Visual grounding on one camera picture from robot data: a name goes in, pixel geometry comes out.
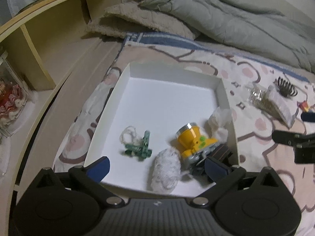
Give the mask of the white yarn ball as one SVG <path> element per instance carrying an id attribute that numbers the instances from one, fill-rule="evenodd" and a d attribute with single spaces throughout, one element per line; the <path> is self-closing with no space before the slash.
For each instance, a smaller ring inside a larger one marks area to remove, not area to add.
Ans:
<path id="1" fill-rule="evenodd" d="M 181 177 L 179 151 L 174 147 L 164 149 L 154 159 L 148 190 L 161 195 L 170 194 L 176 188 Z"/>

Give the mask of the cartoon bear patterned cloth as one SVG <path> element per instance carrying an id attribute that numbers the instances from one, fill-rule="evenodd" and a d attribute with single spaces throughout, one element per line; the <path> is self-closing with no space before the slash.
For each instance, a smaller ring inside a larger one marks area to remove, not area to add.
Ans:
<path id="1" fill-rule="evenodd" d="M 305 78 L 303 69 L 278 65 L 210 40 L 190 41 L 161 32 L 127 34 L 118 57 L 86 100 L 60 145 L 55 161 L 57 172 L 85 161 L 106 100 L 127 64 L 153 59 L 225 79 L 231 95 L 240 163 L 255 170 L 272 166 L 292 192 L 301 212 L 314 215 L 314 165 L 295 164 L 292 148 L 276 144 L 271 138 L 272 131 L 283 126 L 251 105 L 244 96 L 246 84 L 266 87 L 283 76 L 296 84 L 298 95 L 289 106 L 295 114 L 300 114 L 303 105 L 314 106 L 314 84 Z"/>

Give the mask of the wooden headboard shelf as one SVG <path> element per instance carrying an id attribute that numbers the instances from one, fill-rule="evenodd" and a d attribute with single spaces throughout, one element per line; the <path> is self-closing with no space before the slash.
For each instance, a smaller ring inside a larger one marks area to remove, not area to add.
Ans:
<path id="1" fill-rule="evenodd" d="M 98 45 L 88 23 L 122 0 L 42 0 L 1 26 L 12 68 L 36 91 L 56 88 L 78 60 Z"/>

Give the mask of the beige fleece blanket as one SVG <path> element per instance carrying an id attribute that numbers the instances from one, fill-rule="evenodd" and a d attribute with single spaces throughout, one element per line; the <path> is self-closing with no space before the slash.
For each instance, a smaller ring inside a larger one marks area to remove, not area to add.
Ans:
<path id="1" fill-rule="evenodd" d="M 125 38 L 129 32 L 166 32 L 190 40 L 200 32 L 168 14 L 141 8 L 136 2 L 120 3 L 104 10 L 104 14 L 86 26 L 87 32 Z"/>

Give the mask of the green clothes pegs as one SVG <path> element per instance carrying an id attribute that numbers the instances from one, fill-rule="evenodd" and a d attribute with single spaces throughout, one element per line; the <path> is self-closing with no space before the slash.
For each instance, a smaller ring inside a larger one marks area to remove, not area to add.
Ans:
<path id="1" fill-rule="evenodd" d="M 124 154 L 130 157 L 137 157 L 139 160 L 145 160 L 152 155 L 152 149 L 149 148 L 150 131 L 145 131 L 144 136 L 138 137 L 137 133 L 132 133 L 132 142 L 126 143 Z"/>

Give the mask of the white cardboard box tray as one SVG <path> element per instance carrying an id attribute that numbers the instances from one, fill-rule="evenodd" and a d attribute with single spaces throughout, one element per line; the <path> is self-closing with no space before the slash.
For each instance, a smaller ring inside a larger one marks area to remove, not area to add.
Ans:
<path id="1" fill-rule="evenodd" d="M 208 119 L 217 107 L 228 109 L 226 81 L 164 63 L 130 63 L 118 79 L 94 132 L 85 165 L 102 156 L 110 160 L 103 184 L 151 193 L 154 158 L 139 161 L 124 154 L 120 135 L 133 126 L 150 132 L 153 155 L 176 147 L 176 132 L 195 122 L 209 134 Z"/>

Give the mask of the black hair claw clip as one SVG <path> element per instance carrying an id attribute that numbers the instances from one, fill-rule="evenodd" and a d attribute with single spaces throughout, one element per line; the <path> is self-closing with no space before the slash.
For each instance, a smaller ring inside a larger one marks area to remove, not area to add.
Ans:
<path id="1" fill-rule="evenodd" d="M 298 94 L 295 85 L 293 85 L 291 82 L 285 80 L 282 77 L 278 77 L 277 86 L 279 93 L 285 98 L 294 97 L 297 96 Z"/>

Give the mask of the red white item in case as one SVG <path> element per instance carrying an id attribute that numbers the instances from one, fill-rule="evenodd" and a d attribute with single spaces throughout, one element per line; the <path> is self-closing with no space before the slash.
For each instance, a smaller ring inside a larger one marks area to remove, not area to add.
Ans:
<path id="1" fill-rule="evenodd" d="M 11 67 L 6 50 L 1 52 L 1 133 L 6 137 L 14 134 L 20 117 L 32 92 Z"/>

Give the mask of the clear plastic packet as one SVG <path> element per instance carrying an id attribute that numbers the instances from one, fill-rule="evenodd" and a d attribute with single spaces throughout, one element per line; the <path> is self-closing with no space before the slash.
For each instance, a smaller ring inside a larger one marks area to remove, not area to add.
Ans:
<path id="1" fill-rule="evenodd" d="M 248 101 L 255 108 L 282 121 L 288 129 L 292 128 L 296 116 L 291 113 L 287 102 L 274 86 L 270 85 L 268 88 L 264 88 L 255 84 L 248 86 L 247 90 Z"/>

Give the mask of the crumpled white tissue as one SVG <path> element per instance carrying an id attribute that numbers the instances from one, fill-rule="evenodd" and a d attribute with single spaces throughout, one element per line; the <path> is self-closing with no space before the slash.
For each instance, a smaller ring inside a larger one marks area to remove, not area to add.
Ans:
<path id="1" fill-rule="evenodd" d="M 212 138 L 215 138 L 221 144 L 226 143 L 229 135 L 226 126 L 231 122 L 231 109 L 222 109 L 221 107 L 218 107 L 208 119 Z"/>

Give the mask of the yellow headlamp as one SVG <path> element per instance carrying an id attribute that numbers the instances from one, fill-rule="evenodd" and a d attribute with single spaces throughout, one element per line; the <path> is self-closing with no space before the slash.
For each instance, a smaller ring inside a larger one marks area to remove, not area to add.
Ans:
<path id="1" fill-rule="evenodd" d="M 184 168 L 193 176 L 205 175 L 205 160 L 212 157 L 224 165 L 229 166 L 232 151 L 225 143 L 216 138 L 208 138 L 201 134 L 196 123 L 188 123 L 181 127 L 176 138 L 183 147 L 180 151 Z"/>

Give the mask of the colourful card box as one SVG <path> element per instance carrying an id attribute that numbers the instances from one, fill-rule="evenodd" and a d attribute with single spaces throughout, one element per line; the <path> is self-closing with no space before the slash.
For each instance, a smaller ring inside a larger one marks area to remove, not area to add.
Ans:
<path id="1" fill-rule="evenodd" d="M 308 105 L 308 102 L 306 100 L 302 102 L 297 102 L 297 106 L 303 111 L 303 112 L 312 112 L 310 106 Z"/>

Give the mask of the grey duvet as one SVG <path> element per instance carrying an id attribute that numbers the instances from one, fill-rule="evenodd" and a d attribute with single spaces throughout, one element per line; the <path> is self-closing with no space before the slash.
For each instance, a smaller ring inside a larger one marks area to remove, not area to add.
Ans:
<path id="1" fill-rule="evenodd" d="M 143 0 L 213 40 L 314 72 L 314 28 L 239 0 Z"/>

